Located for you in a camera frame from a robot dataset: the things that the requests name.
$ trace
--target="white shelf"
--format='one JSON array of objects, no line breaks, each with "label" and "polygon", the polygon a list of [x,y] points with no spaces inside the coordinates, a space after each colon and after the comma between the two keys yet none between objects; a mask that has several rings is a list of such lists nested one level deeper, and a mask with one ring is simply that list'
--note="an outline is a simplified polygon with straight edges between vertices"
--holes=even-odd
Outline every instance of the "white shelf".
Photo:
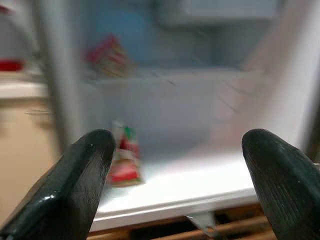
[{"label": "white shelf", "polygon": [[212,150],[203,144],[180,152],[145,156],[144,184],[105,186],[91,231],[257,201],[240,149]]},{"label": "white shelf", "polygon": [[235,79],[257,79],[264,78],[260,71],[242,71],[236,68],[197,67],[197,68],[138,68],[129,77],[97,77],[98,81],[90,81],[98,86],[112,84],[147,84],[159,81],[192,81],[200,80],[218,81]]}]

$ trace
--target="red object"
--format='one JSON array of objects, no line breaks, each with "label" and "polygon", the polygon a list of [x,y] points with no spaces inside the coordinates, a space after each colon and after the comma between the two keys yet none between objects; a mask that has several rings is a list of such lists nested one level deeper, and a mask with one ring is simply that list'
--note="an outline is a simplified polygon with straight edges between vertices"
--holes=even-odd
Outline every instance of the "red object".
[{"label": "red object", "polygon": [[0,13],[2,13],[2,14],[10,14],[11,12],[12,11],[9,8],[0,5]]},{"label": "red object", "polygon": [[8,59],[0,59],[0,71],[20,71],[22,70],[24,63],[21,60],[8,60]]}]

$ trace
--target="food package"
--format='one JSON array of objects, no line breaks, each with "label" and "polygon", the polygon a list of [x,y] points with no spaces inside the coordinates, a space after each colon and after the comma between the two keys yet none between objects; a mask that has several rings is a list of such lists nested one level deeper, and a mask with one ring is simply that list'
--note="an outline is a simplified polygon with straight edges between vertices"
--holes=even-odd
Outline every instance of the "food package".
[{"label": "food package", "polygon": [[136,131],[121,124],[112,128],[116,140],[116,152],[112,161],[109,180],[113,187],[128,187],[142,183],[140,156]]},{"label": "food package", "polygon": [[88,61],[107,77],[126,77],[131,63],[115,35],[109,34],[87,56]]}]

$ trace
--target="open refrigerator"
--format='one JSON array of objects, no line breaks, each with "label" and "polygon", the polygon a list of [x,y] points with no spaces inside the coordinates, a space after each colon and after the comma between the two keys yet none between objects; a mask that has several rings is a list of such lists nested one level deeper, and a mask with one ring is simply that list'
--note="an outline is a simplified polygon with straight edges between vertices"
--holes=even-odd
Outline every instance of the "open refrigerator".
[{"label": "open refrigerator", "polygon": [[[250,129],[307,147],[320,2],[236,2],[34,1],[62,146],[119,118],[138,136],[144,184],[106,186],[92,231],[256,202],[241,150]],[[85,61],[108,33],[134,63],[127,77]]]}]

